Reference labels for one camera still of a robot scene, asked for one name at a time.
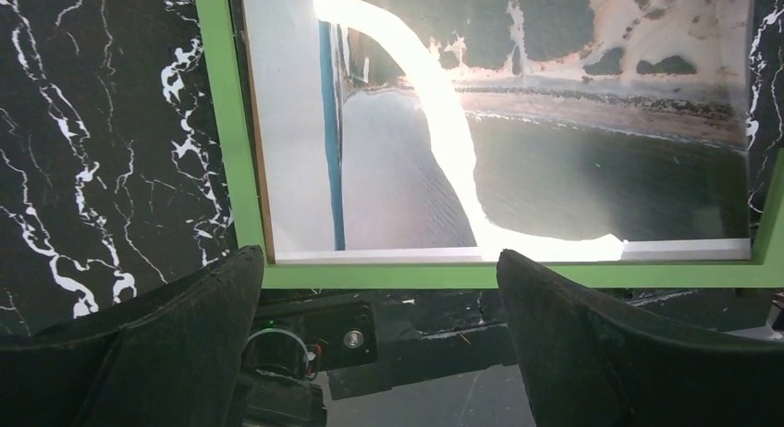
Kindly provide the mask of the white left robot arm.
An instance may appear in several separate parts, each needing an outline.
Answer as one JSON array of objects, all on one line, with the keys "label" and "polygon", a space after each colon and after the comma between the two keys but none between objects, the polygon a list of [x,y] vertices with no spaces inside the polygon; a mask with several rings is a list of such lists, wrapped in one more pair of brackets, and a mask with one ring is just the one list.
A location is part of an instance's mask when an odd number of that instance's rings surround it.
[{"label": "white left robot arm", "polygon": [[[5,426],[323,426],[312,374],[374,360],[367,306],[258,312],[250,246],[113,309],[1,340]],[[765,331],[701,328],[581,286],[514,250],[500,303],[539,426],[779,426],[783,297]]]}]

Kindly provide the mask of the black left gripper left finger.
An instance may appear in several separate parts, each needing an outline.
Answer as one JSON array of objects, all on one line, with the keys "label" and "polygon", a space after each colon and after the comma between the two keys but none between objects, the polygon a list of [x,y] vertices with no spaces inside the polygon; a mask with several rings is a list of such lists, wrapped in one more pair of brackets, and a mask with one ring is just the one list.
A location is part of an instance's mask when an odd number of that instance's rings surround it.
[{"label": "black left gripper left finger", "polygon": [[257,246],[140,297],[1,340],[5,426],[224,426],[263,279]]}]

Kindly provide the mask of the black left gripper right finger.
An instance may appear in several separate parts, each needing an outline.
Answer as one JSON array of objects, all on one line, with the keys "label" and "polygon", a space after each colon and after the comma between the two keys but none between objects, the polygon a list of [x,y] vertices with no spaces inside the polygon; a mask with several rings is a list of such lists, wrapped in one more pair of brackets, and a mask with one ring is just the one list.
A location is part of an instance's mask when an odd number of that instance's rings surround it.
[{"label": "black left gripper right finger", "polygon": [[783,344],[661,316],[514,250],[496,281],[539,426],[779,426]]}]

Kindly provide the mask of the green wooden photo frame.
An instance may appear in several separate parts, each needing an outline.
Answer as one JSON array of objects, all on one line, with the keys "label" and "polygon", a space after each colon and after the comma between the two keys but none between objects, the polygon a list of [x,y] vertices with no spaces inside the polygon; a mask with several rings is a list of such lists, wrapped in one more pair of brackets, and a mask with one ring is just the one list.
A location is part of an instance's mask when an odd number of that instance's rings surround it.
[{"label": "green wooden photo frame", "polygon": [[[249,143],[235,36],[228,0],[195,0],[214,113],[240,246],[263,243],[254,151]],[[777,162],[766,210],[749,262],[587,263],[555,271],[588,287],[782,287],[783,163]],[[492,263],[272,265],[263,285],[272,289],[488,289]]]}]

